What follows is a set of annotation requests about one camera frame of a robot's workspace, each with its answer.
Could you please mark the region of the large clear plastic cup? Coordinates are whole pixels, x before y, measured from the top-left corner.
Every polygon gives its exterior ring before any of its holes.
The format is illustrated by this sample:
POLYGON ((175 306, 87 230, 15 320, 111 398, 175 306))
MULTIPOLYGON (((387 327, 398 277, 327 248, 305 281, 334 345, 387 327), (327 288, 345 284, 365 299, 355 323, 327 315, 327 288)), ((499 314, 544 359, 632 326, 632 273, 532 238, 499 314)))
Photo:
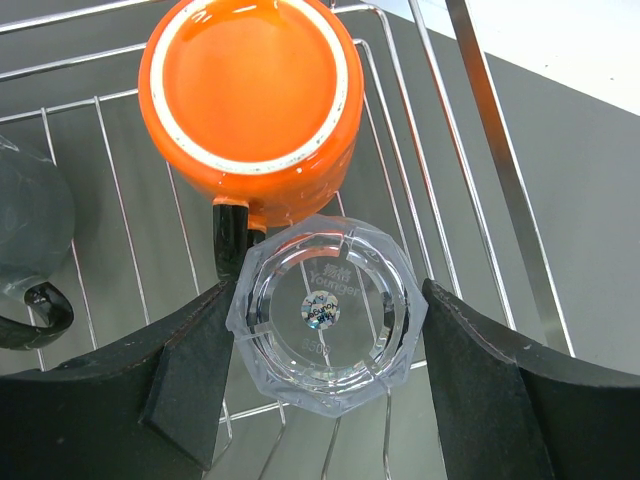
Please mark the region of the large clear plastic cup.
POLYGON ((338 418, 407 380, 427 311, 389 234, 314 215, 247 251, 226 327, 262 394, 338 418))

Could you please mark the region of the orange mug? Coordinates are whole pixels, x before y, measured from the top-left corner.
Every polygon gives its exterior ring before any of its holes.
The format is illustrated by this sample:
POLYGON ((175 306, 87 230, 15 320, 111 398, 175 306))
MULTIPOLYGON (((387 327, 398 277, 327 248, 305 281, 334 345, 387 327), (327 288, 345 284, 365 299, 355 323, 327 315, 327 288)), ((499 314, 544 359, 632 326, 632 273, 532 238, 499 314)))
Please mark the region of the orange mug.
POLYGON ((222 280, 268 229, 319 212, 342 185, 364 103, 344 24, 319 1, 181 1, 138 74, 146 129, 211 204, 222 280))

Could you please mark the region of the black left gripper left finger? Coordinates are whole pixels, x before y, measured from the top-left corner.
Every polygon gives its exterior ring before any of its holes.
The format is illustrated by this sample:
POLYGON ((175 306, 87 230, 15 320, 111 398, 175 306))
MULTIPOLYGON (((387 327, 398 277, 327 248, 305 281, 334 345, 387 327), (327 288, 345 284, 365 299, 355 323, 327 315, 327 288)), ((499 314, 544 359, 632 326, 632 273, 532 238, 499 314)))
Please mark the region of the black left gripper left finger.
POLYGON ((233 348, 221 282, 48 371, 1 379, 5 479, 199 479, 213 465, 233 348))

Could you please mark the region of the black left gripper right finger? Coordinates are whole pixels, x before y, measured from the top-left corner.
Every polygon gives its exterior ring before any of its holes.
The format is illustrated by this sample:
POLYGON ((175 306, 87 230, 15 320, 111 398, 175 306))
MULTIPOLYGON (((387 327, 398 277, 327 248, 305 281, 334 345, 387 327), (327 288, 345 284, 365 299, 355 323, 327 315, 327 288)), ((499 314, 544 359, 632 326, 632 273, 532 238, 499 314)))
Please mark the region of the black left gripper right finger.
POLYGON ((448 478, 638 478, 637 375, 544 346, 432 280, 422 293, 448 478))

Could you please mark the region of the grey mug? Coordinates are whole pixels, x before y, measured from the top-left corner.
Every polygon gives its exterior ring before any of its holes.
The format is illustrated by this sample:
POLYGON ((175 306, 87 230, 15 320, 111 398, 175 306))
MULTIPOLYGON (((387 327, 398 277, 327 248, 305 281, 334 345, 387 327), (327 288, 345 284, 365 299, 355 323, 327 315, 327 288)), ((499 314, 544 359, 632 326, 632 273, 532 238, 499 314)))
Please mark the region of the grey mug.
POLYGON ((59 168, 25 143, 1 138, 1 293, 44 324, 1 318, 1 347, 43 348, 74 321, 70 301, 50 281, 70 249, 75 205, 59 168))

